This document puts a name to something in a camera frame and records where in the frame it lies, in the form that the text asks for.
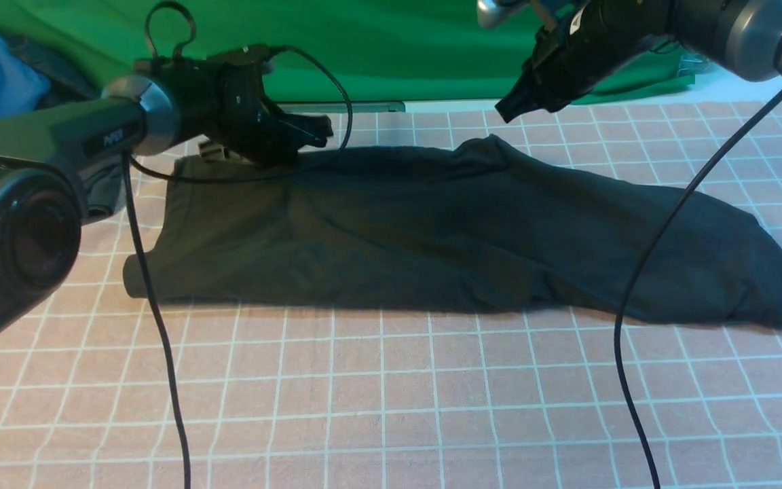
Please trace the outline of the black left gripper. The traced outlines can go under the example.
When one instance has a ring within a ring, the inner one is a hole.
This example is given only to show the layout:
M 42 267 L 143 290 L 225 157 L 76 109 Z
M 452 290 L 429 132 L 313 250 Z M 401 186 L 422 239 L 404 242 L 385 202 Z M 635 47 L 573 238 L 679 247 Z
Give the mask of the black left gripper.
M 208 59 L 181 49 L 134 62 L 148 80 L 137 100 L 144 107 L 144 139 L 134 152 L 149 156 L 202 135 L 199 156 L 209 162 L 292 167 L 304 147 L 324 148 L 334 137 L 327 115 L 285 113 L 265 92 L 264 75 L 282 50 L 253 44 Z

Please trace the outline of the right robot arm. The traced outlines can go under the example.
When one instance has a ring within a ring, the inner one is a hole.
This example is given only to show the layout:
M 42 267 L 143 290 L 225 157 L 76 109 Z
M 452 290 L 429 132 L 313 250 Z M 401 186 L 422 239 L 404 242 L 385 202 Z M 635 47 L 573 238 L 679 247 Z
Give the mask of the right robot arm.
M 506 122 L 555 113 L 609 75 L 673 41 L 749 82 L 782 77 L 782 1 L 531 2 L 541 21 L 518 80 L 496 103 Z

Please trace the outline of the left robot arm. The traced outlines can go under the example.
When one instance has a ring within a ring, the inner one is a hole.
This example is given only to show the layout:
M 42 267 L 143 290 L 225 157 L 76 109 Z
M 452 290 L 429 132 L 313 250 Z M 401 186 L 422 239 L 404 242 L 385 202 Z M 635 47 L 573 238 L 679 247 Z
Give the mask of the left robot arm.
M 294 47 L 257 44 L 196 60 L 176 48 L 137 60 L 99 99 L 0 120 L 0 332 L 65 281 L 81 227 L 106 216 L 92 186 L 130 158 L 199 135 L 260 166 L 324 147 L 325 115 L 286 113 L 265 93 L 265 65 L 285 52 Z

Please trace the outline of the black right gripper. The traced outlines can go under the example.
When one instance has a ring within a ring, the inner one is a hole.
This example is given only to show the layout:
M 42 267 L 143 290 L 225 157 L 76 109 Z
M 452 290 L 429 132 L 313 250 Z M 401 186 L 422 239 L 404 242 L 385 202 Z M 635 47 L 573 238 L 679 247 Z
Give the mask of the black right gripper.
M 592 92 L 667 33 L 670 1 L 589 1 L 543 26 L 511 90 L 496 103 L 504 123 L 555 113 Z

